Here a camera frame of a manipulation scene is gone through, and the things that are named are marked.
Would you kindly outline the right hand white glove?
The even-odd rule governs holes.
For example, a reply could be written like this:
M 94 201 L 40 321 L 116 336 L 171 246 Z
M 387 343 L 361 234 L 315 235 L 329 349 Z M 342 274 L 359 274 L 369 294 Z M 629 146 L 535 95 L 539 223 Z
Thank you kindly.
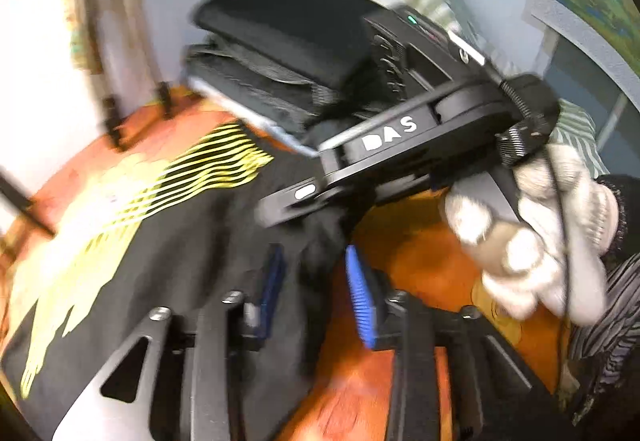
M 544 305 L 576 325 L 592 325 L 606 308 L 602 258 L 620 210 L 573 146 L 544 151 L 514 170 L 518 218 L 503 218 L 460 185 L 446 195 L 442 216 L 510 317 L 525 320 Z

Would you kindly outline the right forearm dark sleeve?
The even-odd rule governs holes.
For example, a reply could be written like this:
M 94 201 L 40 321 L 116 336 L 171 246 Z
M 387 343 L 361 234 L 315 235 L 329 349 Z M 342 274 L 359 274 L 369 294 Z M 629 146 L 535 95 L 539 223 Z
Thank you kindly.
M 639 343 L 639 180 L 629 175 L 601 175 L 617 202 L 617 227 L 604 250 L 606 308 L 597 323 L 576 327 L 570 337 L 570 358 L 597 357 L 607 385 L 620 379 Z

